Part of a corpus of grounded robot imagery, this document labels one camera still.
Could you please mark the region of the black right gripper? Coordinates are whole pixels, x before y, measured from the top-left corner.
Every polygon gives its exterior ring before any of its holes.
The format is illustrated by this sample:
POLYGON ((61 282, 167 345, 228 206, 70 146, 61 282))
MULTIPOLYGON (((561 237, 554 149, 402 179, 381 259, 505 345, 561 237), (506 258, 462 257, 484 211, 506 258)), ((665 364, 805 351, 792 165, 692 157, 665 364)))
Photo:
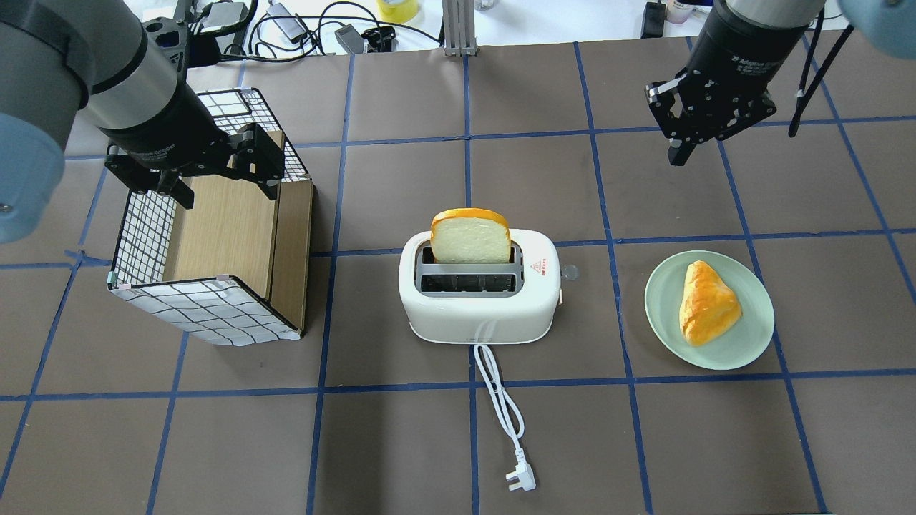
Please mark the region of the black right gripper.
POLYGON ((671 166, 684 166, 697 144, 775 114, 769 82, 809 23, 808 4, 713 5, 684 68, 645 86, 671 166))

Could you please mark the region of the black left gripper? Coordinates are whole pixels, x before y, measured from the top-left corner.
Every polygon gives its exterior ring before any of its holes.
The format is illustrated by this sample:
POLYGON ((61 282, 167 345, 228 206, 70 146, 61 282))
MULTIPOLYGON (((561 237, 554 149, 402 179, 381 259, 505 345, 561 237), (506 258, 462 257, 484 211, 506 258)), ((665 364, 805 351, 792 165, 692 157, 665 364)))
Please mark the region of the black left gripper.
POLYGON ((104 165, 131 192, 150 190, 193 209, 194 192, 183 178, 217 175, 255 183, 278 201, 284 153, 255 122, 235 133, 222 130, 193 90, 177 90, 164 110, 136 127, 108 129, 104 165))

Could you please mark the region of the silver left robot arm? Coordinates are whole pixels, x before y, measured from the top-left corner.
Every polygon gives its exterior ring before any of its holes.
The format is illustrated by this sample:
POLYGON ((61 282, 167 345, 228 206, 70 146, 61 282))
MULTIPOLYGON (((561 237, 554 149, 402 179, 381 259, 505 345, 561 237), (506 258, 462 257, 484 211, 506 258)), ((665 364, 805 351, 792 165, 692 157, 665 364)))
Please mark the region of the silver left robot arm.
POLYGON ((40 223, 78 114, 108 138, 105 166, 135 195, 192 209, 185 179, 216 175, 278 198, 281 146, 258 124, 221 130, 186 81, 188 69, 219 62, 218 39, 250 19, 202 27, 189 1, 147 22, 123 1, 4 1, 1 16, 3 243, 40 223))

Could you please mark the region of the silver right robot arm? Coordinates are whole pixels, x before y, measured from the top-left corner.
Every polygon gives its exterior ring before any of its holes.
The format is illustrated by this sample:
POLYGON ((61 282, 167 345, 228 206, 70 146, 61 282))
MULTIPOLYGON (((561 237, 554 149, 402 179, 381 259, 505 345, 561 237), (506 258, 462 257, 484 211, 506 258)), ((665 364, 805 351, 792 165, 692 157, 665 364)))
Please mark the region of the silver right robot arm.
MULTIPOLYGON (((651 114, 668 138, 668 162, 683 166, 694 147, 724 141, 776 113, 769 82, 809 27, 815 50, 827 19, 822 1, 713 1, 683 69, 645 88, 651 114)), ((915 55, 912 1, 840 1, 847 26, 811 75, 808 53, 799 79, 789 136, 844 43, 860 31, 872 46, 898 59, 915 55)))

